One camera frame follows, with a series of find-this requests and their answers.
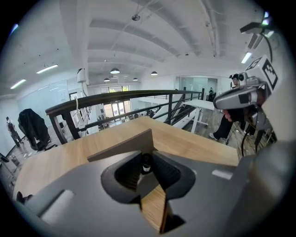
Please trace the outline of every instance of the wooden table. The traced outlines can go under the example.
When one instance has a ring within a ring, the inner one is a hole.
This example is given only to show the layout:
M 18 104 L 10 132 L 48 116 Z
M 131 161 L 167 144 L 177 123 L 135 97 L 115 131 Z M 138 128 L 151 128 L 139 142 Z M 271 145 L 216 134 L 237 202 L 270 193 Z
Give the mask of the wooden table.
M 18 191 L 23 196 L 36 194 L 69 170 L 87 163 L 88 156 L 149 128 L 152 129 L 154 147 L 159 151 L 204 162 L 238 164 L 236 149 L 143 116 L 28 158 L 18 176 L 13 197 Z M 164 192 L 160 186 L 142 200 L 143 214 L 156 228 L 160 225 L 163 206 Z M 159 213 L 151 213 L 153 208 Z

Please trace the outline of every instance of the black jacket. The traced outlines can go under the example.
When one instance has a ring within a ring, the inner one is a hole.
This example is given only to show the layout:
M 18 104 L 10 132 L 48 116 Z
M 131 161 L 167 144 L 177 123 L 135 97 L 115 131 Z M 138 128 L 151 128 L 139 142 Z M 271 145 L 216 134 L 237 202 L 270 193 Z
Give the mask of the black jacket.
M 47 142 L 49 139 L 48 129 L 44 119 L 32 109 L 25 109 L 19 113 L 18 126 L 30 142 L 33 142 L 33 138 L 41 142 Z

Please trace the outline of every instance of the metal railing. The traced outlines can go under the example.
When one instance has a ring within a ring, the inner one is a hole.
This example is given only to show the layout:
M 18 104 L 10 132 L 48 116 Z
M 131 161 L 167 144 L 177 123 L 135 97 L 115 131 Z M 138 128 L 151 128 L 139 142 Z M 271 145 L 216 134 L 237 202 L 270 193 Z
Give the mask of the metal railing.
M 173 101 L 173 95 L 174 94 L 182 94 L 182 97 L 180 100 Z M 186 94 L 191 94 L 190 98 L 186 98 Z M 186 100 L 192 100 L 192 99 L 204 99 L 204 89 L 201 92 L 196 91 L 178 91 L 178 90 L 141 90 L 141 91 L 125 91 L 125 92 L 115 92 L 115 93 L 108 93 L 108 94 L 97 94 L 92 96 L 87 96 L 83 98 L 78 99 L 78 109 L 98 105 L 98 104 L 104 104 L 108 102 L 121 102 L 124 100 L 129 100 L 132 98 L 140 98 L 140 97 L 150 97 L 150 96 L 166 96 L 168 98 L 168 102 L 164 104 L 160 104 L 157 106 L 151 106 L 144 109 L 138 109 L 132 112 L 120 114 L 111 118 L 106 118 L 103 120 L 99 120 L 90 124 L 87 124 L 84 128 L 76 128 L 71 116 L 71 111 L 76 110 L 76 101 L 70 100 L 65 103 L 56 105 L 54 107 L 51 107 L 47 109 L 45 112 L 49 116 L 50 121 L 52 123 L 52 126 L 55 130 L 55 133 L 57 134 L 57 137 L 59 138 L 61 144 L 65 144 L 67 142 L 67 139 L 65 138 L 62 129 L 59 125 L 57 116 L 62 115 L 63 119 L 66 121 L 68 128 L 73 136 L 73 139 L 79 139 L 80 131 L 85 131 L 88 128 L 94 127 L 94 126 L 101 126 L 104 123 L 110 122 L 112 120 L 120 119 L 123 117 L 127 117 L 132 114 L 140 113 L 143 111 L 149 111 L 154 108 L 160 108 L 162 106 L 168 105 L 168 111 L 154 117 L 154 119 L 157 119 L 161 116 L 167 115 L 167 119 L 165 120 L 165 123 L 171 124 L 171 120 L 176 118 L 178 115 L 174 115 L 174 112 L 180 109 L 179 107 L 181 105 L 181 102 L 184 102 Z M 172 104 L 178 103 L 179 106 L 176 106 L 176 108 L 172 109 Z
M 146 96 L 148 98 L 154 98 L 154 99 L 164 99 L 164 100 L 168 100 L 168 95 L 151 95 L 151 96 Z

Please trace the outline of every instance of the fluorescent light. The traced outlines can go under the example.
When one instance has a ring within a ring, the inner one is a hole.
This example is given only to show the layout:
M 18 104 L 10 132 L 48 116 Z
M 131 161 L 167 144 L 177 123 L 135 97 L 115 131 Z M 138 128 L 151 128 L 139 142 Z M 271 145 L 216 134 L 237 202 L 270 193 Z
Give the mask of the fluorescent light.
M 269 24 L 269 20 L 268 19 L 265 19 L 262 21 L 262 25 L 268 25 Z
M 241 61 L 241 63 L 245 63 L 248 59 L 249 59 L 249 57 L 252 55 L 252 53 L 250 53 L 250 52 L 247 52 L 246 53 L 246 56 L 244 57 L 244 59 Z
M 18 87 L 20 84 L 24 83 L 25 81 L 26 81 L 25 79 L 19 81 L 17 84 L 15 84 L 12 87 L 10 87 L 10 89 L 14 89 L 15 87 Z
M 265 36 L 266 36 L 267 38 L 269 38 L 270 36 L 272 36 L 273 33 L 274 33 L 274 31 L 270 31 L 270 32 L 268 32 L 267 34 L 265 34 Z
M 12 28 L 9 35 L 11 35 L 18 28 L 18 26 L 19 26 L 18 24 L 14 24 L 14 26 L 13 26 L 13 28 Z
M 42 89 L 44 89 L 44 88 L 46 88 L 46 87 L 48 87 L 48 85 L 47 85 L 47 86 L 45 86 L 45 87 L 42 87 L 42 88 L 38 89 L 38 91 L 40 91 L 40 90 L 42 90 Z
M 42 70 L 40 70 L 39 72 L 36 72 L 36 73 L 37 73 L 37 74 L 40 74 L 40 73 L 45 72 L 45 71 L 47 71 L 47 70 L 49 70 L 49 69 L 56 68 L 57 66 L 58 66 L 58 65 L 56 64 L 56 65 L 53 65 L 53 66 L 51 66 L 51 67 L 48 67 L 48 68 L 42 69 Z

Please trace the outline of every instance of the white desk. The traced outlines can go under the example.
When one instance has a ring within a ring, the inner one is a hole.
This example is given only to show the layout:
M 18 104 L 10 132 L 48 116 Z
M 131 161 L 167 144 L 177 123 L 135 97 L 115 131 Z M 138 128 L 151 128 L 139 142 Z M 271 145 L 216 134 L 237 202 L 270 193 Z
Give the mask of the white desk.
M 184 102 L 184 104 L 185 105 L 190 105 L 190 106 L 193 106 L 193 107 L 196 107 L 196 108 L 200 108 L 200 109 L 197 109 L 196 113 L 195 113 L 194 122 L 193 122 L 193 126 L 192 126 L 192 129 L 191 129 L 192 133 L 194 133 L 197 123 L 204 124 L 204 125 L 209 125 L 207 123 L 202 122 L 203 109 L 214 110 L 215 108 L 214 108 L 213 102 L 205 101 L 205 100 L 190 100 L 190 101 Z

